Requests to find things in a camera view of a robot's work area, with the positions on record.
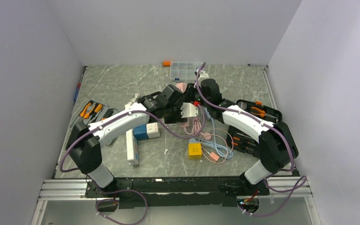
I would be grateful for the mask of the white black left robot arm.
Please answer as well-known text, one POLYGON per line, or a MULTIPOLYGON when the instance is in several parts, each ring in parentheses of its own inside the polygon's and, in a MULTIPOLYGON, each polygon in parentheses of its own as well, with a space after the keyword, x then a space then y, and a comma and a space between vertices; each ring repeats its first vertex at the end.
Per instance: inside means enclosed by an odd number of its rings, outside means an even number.
POLYGON ((117 180, 103 163, 102 147, 151 119, 159 121, 179 115, 183 101, 183 92, 169 84, 163 91, 143 96, 125 110, 104 120, 89 125, 80 121, 72 128, 65 156, 70 156, 76 169, 95 181, 99 193, 105 197, 112 196, 117 180))

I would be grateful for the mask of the light blue power strip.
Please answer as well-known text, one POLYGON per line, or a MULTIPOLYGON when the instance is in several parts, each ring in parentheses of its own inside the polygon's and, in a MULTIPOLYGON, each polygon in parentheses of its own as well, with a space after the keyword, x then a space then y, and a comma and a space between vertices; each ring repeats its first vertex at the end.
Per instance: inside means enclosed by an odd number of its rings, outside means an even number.
POLYGON ((210 113, 208 112, 207 108, 204 108, 204 115, 205 115, 205 118, 206 120, 213 120, 210 113))

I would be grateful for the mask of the pink cube socket adapter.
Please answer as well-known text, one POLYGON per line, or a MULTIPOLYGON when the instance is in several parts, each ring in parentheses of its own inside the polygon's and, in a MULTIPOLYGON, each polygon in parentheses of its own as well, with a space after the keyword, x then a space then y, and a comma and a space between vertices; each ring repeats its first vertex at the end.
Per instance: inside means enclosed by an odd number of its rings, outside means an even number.
POLYGON ((211 152, 208 156, 208 159, 213 163, 218 163, 218 160, 220 159, 220 156, 217 155, 215 152, 211 152))

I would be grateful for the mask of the yellow cube socket adapter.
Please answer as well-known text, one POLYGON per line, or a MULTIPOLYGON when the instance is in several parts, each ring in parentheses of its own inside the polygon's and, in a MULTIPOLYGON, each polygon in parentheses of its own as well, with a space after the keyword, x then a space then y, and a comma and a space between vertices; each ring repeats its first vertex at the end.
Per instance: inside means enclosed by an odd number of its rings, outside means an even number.
POLYGON ((202 145, 198 142, 188 144, 188 159, 200 160, 202 158, 202 145))

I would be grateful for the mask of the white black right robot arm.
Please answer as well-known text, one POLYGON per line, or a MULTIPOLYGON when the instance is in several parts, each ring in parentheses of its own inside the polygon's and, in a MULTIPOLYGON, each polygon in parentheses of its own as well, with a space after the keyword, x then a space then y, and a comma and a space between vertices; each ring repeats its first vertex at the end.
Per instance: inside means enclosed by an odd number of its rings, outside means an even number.
POLYGON ((288 125, 281 118, 275 123, 265 116, 258 116, 252 107, 271 115, 280 115, 279 111, 250 101, 246 109, 242 109, 237 103, 223 98, 218 84, 210 78, 200 84, 188 83, 184 95, 185 102, 200 104, 214 119, 240 130, 257 142, 259 160, 242 174, 239 183, 244 194, 252 194, 260 181, 283 170, 286 165, 294 169, 299 152, 288 125))

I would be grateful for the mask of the pink power strip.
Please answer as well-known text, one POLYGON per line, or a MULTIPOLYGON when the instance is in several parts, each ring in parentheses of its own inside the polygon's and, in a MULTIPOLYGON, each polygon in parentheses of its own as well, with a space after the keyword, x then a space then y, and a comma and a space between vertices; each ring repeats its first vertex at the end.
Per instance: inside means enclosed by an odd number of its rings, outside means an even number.
POLYGON ((184 93, 187 89, 188 84, 184 83, 184 82, 180 82, 176 84, 176 87, 182 92, 184 93))

